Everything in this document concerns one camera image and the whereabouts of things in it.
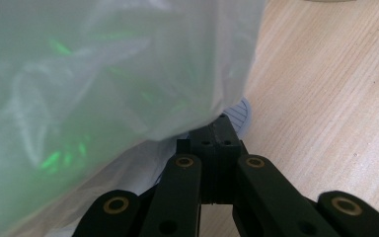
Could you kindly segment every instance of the translucent plastic bag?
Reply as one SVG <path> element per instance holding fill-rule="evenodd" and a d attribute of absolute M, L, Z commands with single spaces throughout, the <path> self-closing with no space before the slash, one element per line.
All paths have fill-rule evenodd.
<path fill-rule="evenodd" d="M 263 4 L 0 1 L 0 234 L 133 145 L 237 103 Z"/>

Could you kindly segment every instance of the screw hole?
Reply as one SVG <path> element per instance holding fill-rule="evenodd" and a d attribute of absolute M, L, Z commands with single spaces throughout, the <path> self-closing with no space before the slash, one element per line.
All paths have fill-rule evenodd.
<path fill-rule="evenodd" d="M 334 197 L 332 199 L 332 206 L 338 211 L 352 216 L 362 213 L 361 206 L 346 197 Z"/>
<path fill-rule="evenodd" d="M 104 203 L 104 212 L 107 214 L 119 214 L 128 208 L 129 201 L 126 197 L 113 197 Z"/>
<path fill-rule="evenodd" d="M 193 160 L 187 157 L 181 157 L 175 161 L 175 164 L 179 167 L 186 168 L 193 164 Z"/>
<path fill-rule="evenodd" d="M 164 235 L 171 235 L 177 232 L 177 222 L 172 220 L 165 220 L 159 225 L 159 231 Z"/>
<path fill-rule="evenodd" d="M 316 235 L 318 233 L 316 227 L 307 221 L 298 222 L 298 227 L 300 231 L 306 235 Z"/>

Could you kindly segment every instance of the wood grain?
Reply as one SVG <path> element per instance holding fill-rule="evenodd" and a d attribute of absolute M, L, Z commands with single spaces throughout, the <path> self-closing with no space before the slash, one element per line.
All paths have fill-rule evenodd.
<path fill-rule="evenodd" d="M 268 1 L 246 97 L 251 153 L 308 198 L 379 210 L 379 0 Z M 229 206 L 203 209 L 201 236 L 238 236 Z"/>

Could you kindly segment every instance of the wooden surface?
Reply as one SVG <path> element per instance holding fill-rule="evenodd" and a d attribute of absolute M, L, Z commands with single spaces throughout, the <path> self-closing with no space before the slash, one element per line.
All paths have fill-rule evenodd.
<path fill-rule="evenodd" d="M 244 139 L 304 196 L 341 190 L 379 210 L 379 0 L 269 0 L 246 97 Z M 204 206 L 200 236 L 238 236 Z"/>

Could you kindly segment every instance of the wooden table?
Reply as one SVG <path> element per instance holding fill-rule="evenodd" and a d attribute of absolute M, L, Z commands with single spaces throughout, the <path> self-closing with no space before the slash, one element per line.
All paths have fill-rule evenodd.
<path fill-rule="evenodd" d="M 379 0 L 269 0 L 246 97 L 251 153 L 308 198 L 379 210 Z M 205 205 L 200 236 L 238 236 L 231 207 Z"/>

